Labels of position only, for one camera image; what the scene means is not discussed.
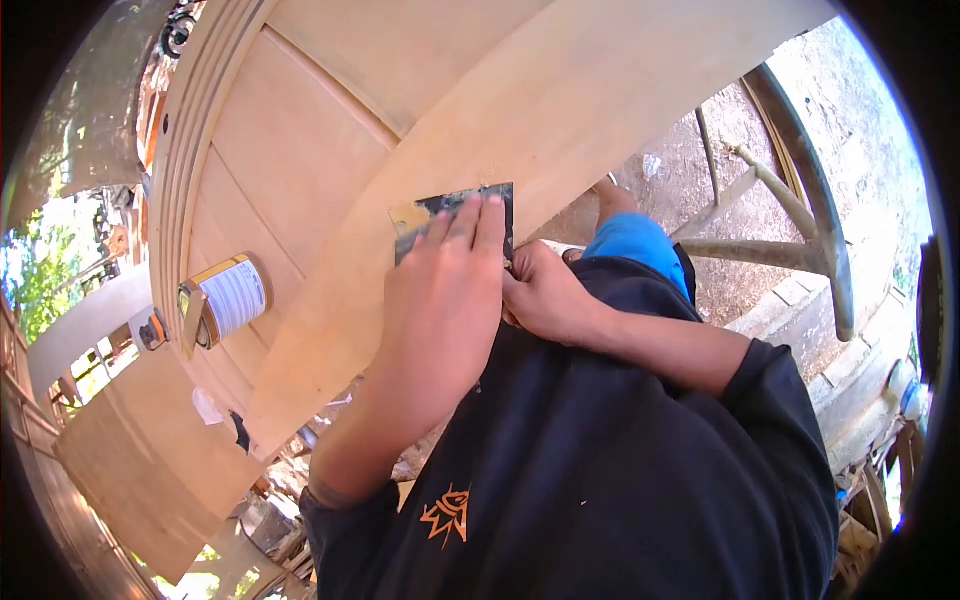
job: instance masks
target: paint scraper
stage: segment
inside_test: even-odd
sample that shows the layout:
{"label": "paint scraper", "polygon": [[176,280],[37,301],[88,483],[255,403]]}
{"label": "paint scraper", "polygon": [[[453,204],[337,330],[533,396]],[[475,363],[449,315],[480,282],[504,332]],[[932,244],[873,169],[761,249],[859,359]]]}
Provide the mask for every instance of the paint scraper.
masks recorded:
{"label": "paint scraper", "polygon": [[424,198],[410,204],[391,208],[390,218],[394,222],[397,235],[394,243],[394,264],[400,264],[403,257],[414,248],[417,236],[427,232],[430,222],[441,210],[448,210],[456,216],[467,198],[473,194],[480,194],[485,199],[498,194],[503,199],[503,205],[507,212],[505,223],[507,235],[503,240],[503,257],[504,266],[510,269],[514,260],[514,184],[512,181]]}

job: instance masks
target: white paper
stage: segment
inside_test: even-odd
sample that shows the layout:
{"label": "white paper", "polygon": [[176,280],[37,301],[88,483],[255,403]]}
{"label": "white paper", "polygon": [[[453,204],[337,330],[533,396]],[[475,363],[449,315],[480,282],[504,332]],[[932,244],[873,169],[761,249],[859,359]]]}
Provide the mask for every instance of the white paper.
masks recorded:
{"label": "white paper", "polygon": [[193,405],[200,413],[200,418],[204,420],[204,424],[216,425],[227,420],[227,417],[220,412],[220,409],[213,402],[213,398],[203,388],[193,389]]}

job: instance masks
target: tin can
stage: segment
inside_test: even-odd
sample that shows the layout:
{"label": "tin can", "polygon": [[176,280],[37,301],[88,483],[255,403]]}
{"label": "tin can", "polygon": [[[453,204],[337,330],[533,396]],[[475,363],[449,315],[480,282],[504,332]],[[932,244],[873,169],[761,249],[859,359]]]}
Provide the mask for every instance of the tin can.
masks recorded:
{"label": "tin can", "polygon": [[186,318],[191,298],[206,294],[196,341],[211,349],[273,305],[273,290],[259,260],[248,253],[214,265],[180,284],[178,307]]}

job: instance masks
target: dirt ground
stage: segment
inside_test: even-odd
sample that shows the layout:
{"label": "dirt ground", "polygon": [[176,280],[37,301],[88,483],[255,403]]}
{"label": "dirt ground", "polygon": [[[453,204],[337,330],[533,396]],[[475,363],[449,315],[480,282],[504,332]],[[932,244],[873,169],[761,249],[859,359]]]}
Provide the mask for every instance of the dirt ground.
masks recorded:
{"label": "dirt ground", "polygon": [[[704,116],[717,163],[720,189],[747,171],[739,156],[725,150],[743,144],[760,160],[776,165],[773,147],[759,113],[740,83],[704,102]],[[656,174],[643,172],[645,156],[660,159]],[[691,111],[670,131],[644,145],[613,169],[617,183],[633,194],[640,211],[672,233],[713,202],[707,155]],[[598,199],[588,191],[540,228],[534,238],[585,245],[593,238]],[[802,242],[803,238],[773,194],[757,184],[701,237]],[[697,271],[697,309],[708,323],[724,325],[750,310],[763,294],[790,275],[785,269],[710,258],[693,258]]]}
{"label": "dirt ground", "polygon": [[[915,294],[919,244],[930,233],[923,172],[917,151],[894,99],[863,46],[840,18],[777,49],[768,61],[793,101],[813,141],[845,227],[855,215],[867,226],[898,232],[898,284]],[[744,144],[774,166],[773,148],[756,108],[739,83],[704,102],[708,133],[716,154],[720,188],[747,166],[726,148]],[[645,156],[660,168],[645,177]],[[612,168],[637,206],[673,232],[712,200],[707,158],[693,112],[669,132]],[[533,238],[585,245],[593,237],[597,197],[588,191],[538,230]],[[700,234],[724,239],[802,242],[769,190],[758,183],[723,218]],[[697,308],[704,320],[725,325],[742,316],[790,275],[785,269],[693,258]]]}

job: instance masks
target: can label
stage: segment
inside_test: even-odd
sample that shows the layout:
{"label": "can label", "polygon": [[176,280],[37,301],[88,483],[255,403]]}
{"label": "can label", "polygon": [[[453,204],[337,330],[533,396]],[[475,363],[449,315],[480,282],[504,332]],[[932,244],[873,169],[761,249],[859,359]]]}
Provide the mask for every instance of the can label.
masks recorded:
{"label": "can label", "polygon": [[263,280],[250,260],[199,282],[223,340],[267,309]]}

